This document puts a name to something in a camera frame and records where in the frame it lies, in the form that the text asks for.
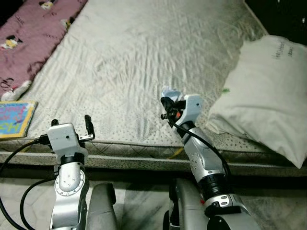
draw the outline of colorful book cover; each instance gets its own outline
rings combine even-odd
[[[37,102],[0,102],[0,138],[26,136]]]

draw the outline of yellow object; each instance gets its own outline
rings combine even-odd
[[[14,47],[17,46],[18,43],[17,43],[15,40],[9,40],[9,39],[7,39],[7,40],[5,41],[5,44],[6,44],[7,46],[9,46],[10,48],[14,48]]]
[[[168,157],[168,159],[173,159],[173,158],[175,158],[175,157],[178,156],[183,150],[184,150],[184,148],[178,149],[178,150],[174,153],[174,155]]]
[[[49,10],[51,8],[51,6],[53,6],[53,3],[50,2],[50,1],[47,1],[45,2],[43,5],[42,5],[42,8],[45,9],[45,10]]]
[[[68,20],[66,21],[66,27],[67,27],[67,29],[69,29],[70,25],[71,25],[71,21],[70,21],[70,19],[68,19]]]

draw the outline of pink blanket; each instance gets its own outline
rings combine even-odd
[[[87,0],[27,0],[0,28],[0,98],[17,100]]]

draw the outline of black wire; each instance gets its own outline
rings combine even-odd
[[[219,153],[219,151],[214,146],[212,146],[208,141],[204,140],[203,138],[201,138],[200,136],[196,135],[195,133],[192,133],[192,132],[188,131],[187,129],[177,125],[175,122],[171,123],[171,125],[175,126],[177,129],[180,129],[181,131],[189,134],[190,136],[197,138],[203,144],[208,146],[221,159],[222,164],[223,164],[223,168],[224,168],[224,170],[226,172],[227,177],[231,176],[230,168],[229,168],[229,165],[228,165],[227,161],[224,159],[224,157],[222,157],[222,155]]]
[[[24,148],[30,146],[30,145],[33,145],[35,144],[35,141],[31,141],[25,145],[22,145],[21,147],[19,147],[18,149],[16,149],[6,160],[5,162],[1,165],[0,167],[0,175],[4,169],[4,166],[13,158],[13,156],[15,156],[18,152],[20,152],[21,150],[23,150]],[[4,217],[9,221],[10,224],[12,224],[16,229],[18,230],[26,230],[24,229],[22,226],[20,226],[19,224],[17,224],[11,217],[10,215],[8,214],[8,212],[6,211],[4,205],[3,205],[3,202],[1,200],[1,196],[0,196],[0,209],[4,215]]]
[[[27,222],[27,220],[25,219],[25,216],[24,216],[24,201],[25,201],[25,198],[28,195],[28,193],[31,191],[31,189],[34,188],[35,186],[42,184],[42,183],[45,183],[45,182],[48,182],[48,181],[53,181],[53,180],[54,180],[54,178],[53,179],[45,179],[45,180],[38,181],[38,182],[34,183],[30,187],[28,187],[28,189],[24,192],[23,197],[21,198],[20,207],[19,207],[20,217],[21,217],[21,220],[24,223],[24,225],[29,230],[35,230],[35,229],[31,227],[31,225]]]

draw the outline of pillow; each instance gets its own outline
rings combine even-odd
[[[307,47],[271,35],[245,42],[207,127],[257,141],[301,168],[307,156]]]

